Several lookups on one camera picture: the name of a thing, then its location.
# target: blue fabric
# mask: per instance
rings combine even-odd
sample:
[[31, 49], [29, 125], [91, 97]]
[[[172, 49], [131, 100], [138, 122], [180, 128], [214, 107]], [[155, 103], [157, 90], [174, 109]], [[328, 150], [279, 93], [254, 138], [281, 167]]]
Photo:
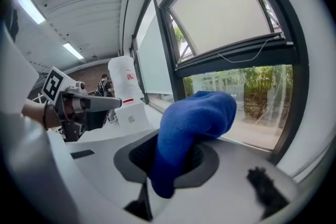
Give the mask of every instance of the blue fabric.
[[156, 194], [171, 198], [195, 137], [217, 138], [230, 130], [236, 101], [226, 92], [203, 92], [175, 102], [164, 112], [149, 178]]

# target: white ceiling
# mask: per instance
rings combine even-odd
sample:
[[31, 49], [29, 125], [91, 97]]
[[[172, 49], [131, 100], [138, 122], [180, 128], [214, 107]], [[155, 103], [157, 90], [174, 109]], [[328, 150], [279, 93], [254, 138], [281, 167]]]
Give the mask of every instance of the white ceiling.
[[[38, 72], [52, 66], [66, 70], [115, 56], [119, 21], [126, 0], [33, 0], [46, 21], [37, 25], [18, 5], [16, 45]], [[79, 61], [62, 45], [69, 42], [84, 57]]]

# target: tube light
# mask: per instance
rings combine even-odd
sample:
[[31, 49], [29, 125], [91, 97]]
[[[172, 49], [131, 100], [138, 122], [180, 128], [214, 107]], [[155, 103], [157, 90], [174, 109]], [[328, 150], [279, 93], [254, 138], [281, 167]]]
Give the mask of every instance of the tube light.
[[45, 21], [42, 14], [35, 7], [32, 0], [17, 0], [21, 7], [28, 13], [28, 15], [37, 23], [40, 24]]
[[83, 59], [84, 57], [80, 55], [69, 43], [63, 45], [69, 52], [71, 52], [74, 56], [76, 56], [79, 60]]

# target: white box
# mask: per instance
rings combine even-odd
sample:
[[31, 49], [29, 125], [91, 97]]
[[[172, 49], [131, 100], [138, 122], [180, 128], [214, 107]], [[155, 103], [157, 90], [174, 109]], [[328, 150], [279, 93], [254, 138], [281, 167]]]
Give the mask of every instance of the white box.
[[124, 135], [154, 129], [147, 119], [144, 103], [141, 100], [123, 103], [114, 111]]

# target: fluorescent light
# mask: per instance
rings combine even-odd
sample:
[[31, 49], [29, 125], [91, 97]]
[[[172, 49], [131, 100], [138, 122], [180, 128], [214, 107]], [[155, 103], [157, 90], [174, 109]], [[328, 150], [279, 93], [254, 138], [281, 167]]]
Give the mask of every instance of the fluorescent light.
[[74, 56], [76, 56], [79, 60], [83, 59], [84, 57], [80, 55], [69, 43], [63, 45], [69, 52], [71, 52]]
[[37, 10], [31, 0], [17, 0], [21, 7], [28, 13], [28, 15], [37, 23], [40, 24], [45, 21], [42, 14]]

